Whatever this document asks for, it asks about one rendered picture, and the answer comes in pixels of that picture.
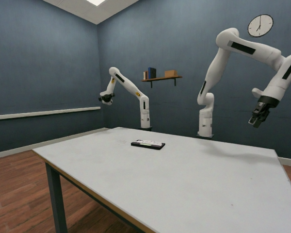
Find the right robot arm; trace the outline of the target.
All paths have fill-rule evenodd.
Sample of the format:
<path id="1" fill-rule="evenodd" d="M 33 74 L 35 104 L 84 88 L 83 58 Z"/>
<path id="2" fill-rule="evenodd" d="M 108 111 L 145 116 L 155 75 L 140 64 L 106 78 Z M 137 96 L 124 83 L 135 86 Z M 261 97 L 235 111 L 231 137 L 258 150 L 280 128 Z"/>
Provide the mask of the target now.
<path id="1" fill-rule="evenodd" d="M 109 69 L 109 74 L 112 76 L 111 81 L 107 87 L 107 91 L 101 92 L 100 95 L 113 93 L 116 81 L 118 80 L 130 93 L 138 98 L 140 101 L 141 112 L 141 128 L 150 127 L 149 118 L 149 98 L 144 95 L 130 80 L 124 77 L 117 68 L 112 67 Z"/>

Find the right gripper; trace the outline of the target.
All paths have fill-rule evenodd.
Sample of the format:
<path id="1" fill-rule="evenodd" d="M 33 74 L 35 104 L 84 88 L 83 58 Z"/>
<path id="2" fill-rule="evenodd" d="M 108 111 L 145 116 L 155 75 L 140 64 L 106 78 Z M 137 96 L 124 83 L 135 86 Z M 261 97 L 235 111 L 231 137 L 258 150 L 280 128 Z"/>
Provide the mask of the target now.
<path id="1" fill-rule="evenodd" d="M 104 102 L 110 102 L 111 101 L 111 98 L 114 97 L 115 94 L 114 93 L 111 93 L 111 94 L 105 94 L 104 96 L 98 98 L 99 101 L 104 101 Z"/>

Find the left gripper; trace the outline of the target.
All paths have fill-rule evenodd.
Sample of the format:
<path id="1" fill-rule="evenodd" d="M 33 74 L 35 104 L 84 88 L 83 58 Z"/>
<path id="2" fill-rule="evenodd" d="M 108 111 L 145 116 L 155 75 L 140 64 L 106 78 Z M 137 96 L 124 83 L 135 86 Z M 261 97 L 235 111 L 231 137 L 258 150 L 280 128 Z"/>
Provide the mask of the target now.
<path id="1" fill-rule="evenodd" d="M 254 125 L 255 128 L 259 128 L 262 122 L 265 122 L 266 118 L 268 117 L 270 108 L 276 108 L 280 100 L 262 95 L 258 100 L 258 104 L 253 110 L 253 116 L 249 120 L 249 123 Z"/>

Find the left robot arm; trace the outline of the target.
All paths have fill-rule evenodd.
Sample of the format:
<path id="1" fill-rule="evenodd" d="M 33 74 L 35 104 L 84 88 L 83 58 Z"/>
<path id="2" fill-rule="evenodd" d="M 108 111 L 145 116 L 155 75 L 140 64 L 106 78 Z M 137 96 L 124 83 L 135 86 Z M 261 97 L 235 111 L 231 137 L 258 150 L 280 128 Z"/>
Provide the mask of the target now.
<path id="1" fill-rule="evenodd" d="M 216 44 L 219 47 L 218 53 L 208 69 L 197 98 L 199 105 L 206 105 L 204 109 L 199 111 L 199 135 L 204 137 L 211 136 L 212 131 L 214 95 L 208 93 L 208 91 L 220 81 L 232 51 L 263 62 L 278 72 L 264 91 L 257 88 L 252 90 L 256 98 L 264 95 L 281 101 L 291 84 L 291 55 L 285 58 L 278 49 L 243 40 L 239 38 L 239 32 L 236 28 L 230 28 L 219 33 Z"/>

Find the black keyboard case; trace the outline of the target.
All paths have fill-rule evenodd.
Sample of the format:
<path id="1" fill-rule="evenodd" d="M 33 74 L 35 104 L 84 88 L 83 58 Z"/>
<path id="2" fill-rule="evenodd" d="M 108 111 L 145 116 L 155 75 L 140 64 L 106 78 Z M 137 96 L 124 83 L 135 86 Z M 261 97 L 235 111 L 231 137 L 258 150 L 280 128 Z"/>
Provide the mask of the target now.
<path id="1" fill-rule="evenodd" d="M 160 150 L 163 146 L 165 146 L 165 143 L 153 142 L 153 141 L 147 141 L 147 140 L 146 141 L 145 140 L 137 140 L 135 142 L 132 142 L 131 146 Z"/>

